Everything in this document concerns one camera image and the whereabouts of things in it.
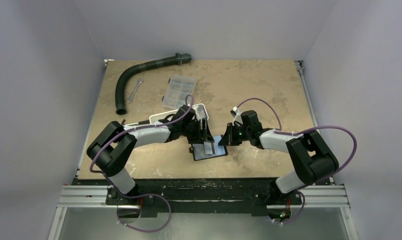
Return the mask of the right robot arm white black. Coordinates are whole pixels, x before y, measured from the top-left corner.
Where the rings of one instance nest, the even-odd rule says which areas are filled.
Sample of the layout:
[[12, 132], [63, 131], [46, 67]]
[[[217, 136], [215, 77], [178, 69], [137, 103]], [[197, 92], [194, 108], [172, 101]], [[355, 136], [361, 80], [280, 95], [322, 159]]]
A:
[[264, 128], [254, 110], [235, 112], [234, 121], [227, 124], [218, 144], [238, 146], [243, 141], [262, 150], [289, 154], [294, 170], [276, 179], [269, 191], [277, 204], [288, 199], [291, 191], [312, 185], [339, 168], [338, 160], [318, 131], [295, 136], [279, 134], [276, 129]]

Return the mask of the silver grey credit card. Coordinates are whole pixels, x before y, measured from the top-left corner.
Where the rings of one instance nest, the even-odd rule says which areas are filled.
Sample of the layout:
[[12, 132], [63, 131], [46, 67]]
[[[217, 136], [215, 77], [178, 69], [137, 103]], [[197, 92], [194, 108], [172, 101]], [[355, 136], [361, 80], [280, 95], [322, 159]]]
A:
[[215, 154], [214, 142], [205, 141], [205, 142], [204, 142], [204, 151], [205, 151], [205, 154], [206, 154], [206, 155], [213, 155], [213, 154]]

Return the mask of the black leather card holder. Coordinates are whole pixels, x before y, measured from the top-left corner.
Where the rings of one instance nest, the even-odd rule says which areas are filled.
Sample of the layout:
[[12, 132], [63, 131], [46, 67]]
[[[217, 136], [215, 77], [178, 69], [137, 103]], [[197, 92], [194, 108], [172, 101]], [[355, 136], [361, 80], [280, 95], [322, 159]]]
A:
[[215, 135], [214, 142], [204, 142], [203, 144], [192, 144], [189, 153], [192, 154], [194, 161], [206, 160], [216, 157], [227, 156], [226, 146], [218, 145], [223, 135]]

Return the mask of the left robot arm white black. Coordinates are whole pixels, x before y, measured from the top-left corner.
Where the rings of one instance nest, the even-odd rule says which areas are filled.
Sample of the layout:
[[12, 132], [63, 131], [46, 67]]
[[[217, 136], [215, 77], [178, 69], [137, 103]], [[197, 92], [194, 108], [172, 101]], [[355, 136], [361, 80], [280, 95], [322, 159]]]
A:
[[118, 198], [127, 205], [138, 197], [136, 182], [125, 166], [135, 148], [149, 144], [168, 143], [185, 137], [189, 144], [213, 143], [206, 118], [198, 118], [188, 105], [181, 106], [171, 119], [163, 118], [152, 124], [125, 127], [112, 121], [87, 148], [92, 160], [90, 170], [97, 166], [118, 190]]

